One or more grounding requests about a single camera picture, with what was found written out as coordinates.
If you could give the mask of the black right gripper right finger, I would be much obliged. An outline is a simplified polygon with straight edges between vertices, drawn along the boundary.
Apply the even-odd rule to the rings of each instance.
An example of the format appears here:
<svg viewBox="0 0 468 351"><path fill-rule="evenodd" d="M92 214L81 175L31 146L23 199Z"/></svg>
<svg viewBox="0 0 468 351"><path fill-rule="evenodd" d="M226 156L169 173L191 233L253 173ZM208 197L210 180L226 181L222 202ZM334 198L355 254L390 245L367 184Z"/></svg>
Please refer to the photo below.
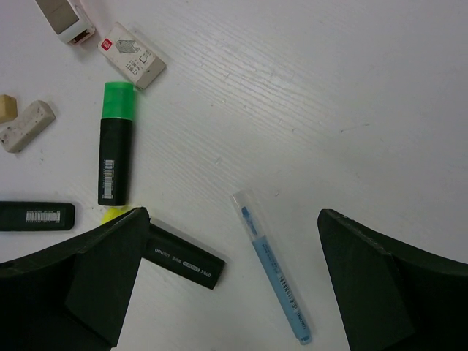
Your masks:
<svg viewBox="0 0 468 351"><path fill-rule="evenodd" d="M467 349L467 264L332 209L317 226L351 350Z"/></svg>

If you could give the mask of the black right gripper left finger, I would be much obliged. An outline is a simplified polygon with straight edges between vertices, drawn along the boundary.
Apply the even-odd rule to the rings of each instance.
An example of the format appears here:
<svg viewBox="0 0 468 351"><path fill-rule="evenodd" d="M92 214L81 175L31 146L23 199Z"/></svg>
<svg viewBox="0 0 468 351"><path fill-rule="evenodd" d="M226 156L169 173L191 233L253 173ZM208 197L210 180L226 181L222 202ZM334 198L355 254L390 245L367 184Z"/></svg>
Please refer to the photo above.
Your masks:
<svg viewBox="0 0 468 351"><path fill-rule="evenodd" d="M135 284L150 219L131 211L1 264L2 350L111 350Z"/></svg>

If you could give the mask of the yellow capped black marker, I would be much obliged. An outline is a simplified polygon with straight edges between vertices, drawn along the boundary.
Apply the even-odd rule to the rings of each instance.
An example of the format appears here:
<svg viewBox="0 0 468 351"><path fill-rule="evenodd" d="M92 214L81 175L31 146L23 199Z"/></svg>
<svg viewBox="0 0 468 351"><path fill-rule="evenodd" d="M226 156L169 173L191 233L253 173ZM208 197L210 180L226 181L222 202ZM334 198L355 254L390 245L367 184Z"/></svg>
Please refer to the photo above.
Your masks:
<svg viewBox="0 0 468 351"><path fill-rule="evenodd" d="M209 290L218 284L226 267L214 250L154 216L142 258Z"/></svg>

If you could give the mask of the blue capped black marker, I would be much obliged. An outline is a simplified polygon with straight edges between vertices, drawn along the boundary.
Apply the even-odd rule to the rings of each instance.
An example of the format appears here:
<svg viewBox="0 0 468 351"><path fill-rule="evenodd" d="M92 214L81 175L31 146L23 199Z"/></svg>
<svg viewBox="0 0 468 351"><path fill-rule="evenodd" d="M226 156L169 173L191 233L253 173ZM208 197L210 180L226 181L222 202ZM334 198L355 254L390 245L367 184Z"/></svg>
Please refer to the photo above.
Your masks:
<svg viewBox="0 0 468 351"><path fill-rule="evenodd" d="M66 231L75 225L71 203L1 201L1 231Z"/></svg>

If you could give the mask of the green capped black marker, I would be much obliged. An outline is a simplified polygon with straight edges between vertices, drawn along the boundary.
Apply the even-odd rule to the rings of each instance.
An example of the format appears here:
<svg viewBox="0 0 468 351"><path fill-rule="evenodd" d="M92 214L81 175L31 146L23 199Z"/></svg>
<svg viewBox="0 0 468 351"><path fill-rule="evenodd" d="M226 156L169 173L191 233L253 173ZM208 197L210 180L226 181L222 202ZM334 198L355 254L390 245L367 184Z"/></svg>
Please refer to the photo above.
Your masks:
<svg viewBox="0 0 468 351"><path fill-rule="evenodd" d="M134 117L134 86L123 81L106 82L99 131L100 205L127 204Z"/></svg>

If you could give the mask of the blue slim highlighter pen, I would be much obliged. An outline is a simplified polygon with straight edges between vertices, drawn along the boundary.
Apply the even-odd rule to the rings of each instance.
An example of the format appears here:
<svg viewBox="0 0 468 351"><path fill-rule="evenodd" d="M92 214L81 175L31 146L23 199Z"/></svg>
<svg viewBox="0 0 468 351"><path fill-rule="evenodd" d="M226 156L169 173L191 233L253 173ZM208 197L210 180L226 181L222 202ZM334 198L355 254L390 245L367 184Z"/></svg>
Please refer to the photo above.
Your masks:
<svg viewBox="0 0 468 351"><path fill-rule="evenodd" d="M312 332L268 240L270 228L253 192L241 190L233 194L231 199L295 338L302 345L310 344Z"/></svg>

